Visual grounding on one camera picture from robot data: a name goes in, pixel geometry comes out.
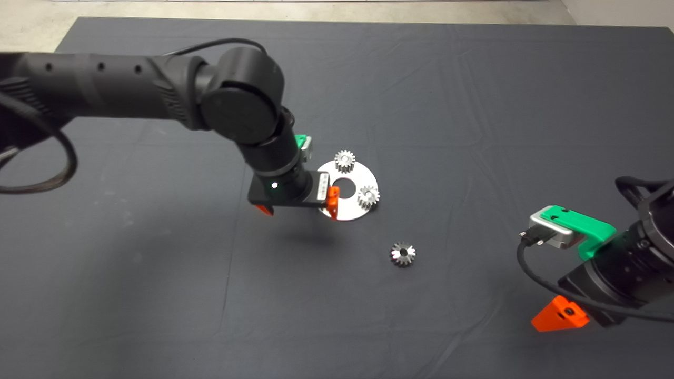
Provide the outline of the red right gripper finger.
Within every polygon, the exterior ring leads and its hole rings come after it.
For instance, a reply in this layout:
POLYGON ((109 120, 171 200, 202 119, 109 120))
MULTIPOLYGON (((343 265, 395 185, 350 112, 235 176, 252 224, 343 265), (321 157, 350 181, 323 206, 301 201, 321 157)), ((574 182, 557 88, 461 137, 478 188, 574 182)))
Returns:
POLYGON ((578 304, 561 295, 554 297, 530 321, 539 333, 583 328, 588 323, 588 314, 578 304))

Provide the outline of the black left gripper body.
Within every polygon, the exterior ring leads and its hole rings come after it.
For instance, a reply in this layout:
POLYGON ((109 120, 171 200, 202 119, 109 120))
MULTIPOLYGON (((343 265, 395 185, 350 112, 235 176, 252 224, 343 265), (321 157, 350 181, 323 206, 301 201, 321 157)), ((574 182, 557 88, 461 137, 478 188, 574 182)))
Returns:
POLYGON ((325 171, 289 171, 277 177, 254 175, 248 200, 266 208, 325 208, 330 174, 325 171))

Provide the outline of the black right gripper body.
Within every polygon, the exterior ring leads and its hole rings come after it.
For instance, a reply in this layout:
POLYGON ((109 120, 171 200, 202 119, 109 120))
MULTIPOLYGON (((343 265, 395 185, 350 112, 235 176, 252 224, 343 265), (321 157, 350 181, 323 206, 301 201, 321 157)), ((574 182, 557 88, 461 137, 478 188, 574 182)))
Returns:
MULTIPOLYGON (((584 261, 564 275, 558 280, 558 285, 571 293, 603 304, 637 310, 645 305, 645 302, 622 293, 609 284, 609 281, 600 274, 599 267, 594 263, 594 259, 584 261)), ((587 305, 582 306, 582 308, 588 316, 592 317, 603 328, 619 326, 627 319, 626 316, 600 311, 587 305)))

